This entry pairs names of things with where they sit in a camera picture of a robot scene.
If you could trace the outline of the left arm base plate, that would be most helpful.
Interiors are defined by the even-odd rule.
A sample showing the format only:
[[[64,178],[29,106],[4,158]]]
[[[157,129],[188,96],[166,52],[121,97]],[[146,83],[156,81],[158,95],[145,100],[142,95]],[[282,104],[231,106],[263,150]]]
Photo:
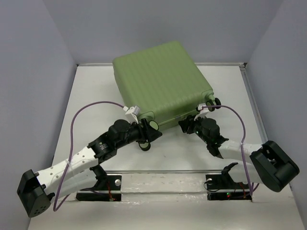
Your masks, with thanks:
[[[76,200],[87,202],[120,202],[122,175],[109,174],[105,182],[97,182],[94,187],[76,193]]]

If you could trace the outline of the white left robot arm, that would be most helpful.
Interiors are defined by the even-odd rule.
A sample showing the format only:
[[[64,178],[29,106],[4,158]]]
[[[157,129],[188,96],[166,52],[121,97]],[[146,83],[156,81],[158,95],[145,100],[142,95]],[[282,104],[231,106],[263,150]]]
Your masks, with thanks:
[[[67,160],[38,172],[27,170],[22,174],[17,195],[28,217],[36,217],[50,207],[51,199],[59,195],[54,188],[58,188],[65,179],[109,160],[119,148],[132,142],[151,143],[161,136],[162,133],[145,119],[140,124],[120,119],[106,133]]]

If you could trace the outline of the green hard-shell suitcase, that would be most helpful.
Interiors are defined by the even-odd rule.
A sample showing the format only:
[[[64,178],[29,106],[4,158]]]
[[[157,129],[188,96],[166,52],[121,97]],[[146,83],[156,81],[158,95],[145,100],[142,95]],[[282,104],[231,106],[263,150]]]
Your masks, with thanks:
[[[112,64],[124,104],[138,106],[138,120],[154,121],[159,131],[196,115],[199,104],[209,106],[211,112],[221,105],[178,41],[117,57]]]

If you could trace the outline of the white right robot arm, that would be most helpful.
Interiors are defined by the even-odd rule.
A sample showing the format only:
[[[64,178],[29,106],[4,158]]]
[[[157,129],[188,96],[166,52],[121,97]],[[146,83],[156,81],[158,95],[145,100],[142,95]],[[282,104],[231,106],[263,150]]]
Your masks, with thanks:
[[[221,175],[224,187],[231,188],[247,179],[251,183],[263,184],[274,192],[280,192],[296,176],[300,169],[297,164],[274,141],[264,144],[242,144],[223,137],[220,127],[211,118],[189,115],[179,121],[183,133],[196,134],[211,155],[220,159],[232,159],[243,163],[242,174],[226,172]]]

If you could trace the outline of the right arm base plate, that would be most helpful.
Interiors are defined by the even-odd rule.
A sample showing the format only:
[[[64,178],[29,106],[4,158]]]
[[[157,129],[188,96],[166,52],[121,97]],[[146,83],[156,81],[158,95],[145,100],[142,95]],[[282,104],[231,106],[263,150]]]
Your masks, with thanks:
[[[207,174],[203,184],[209,201],[252,200],[247,184],[236,183],[222,174]]]

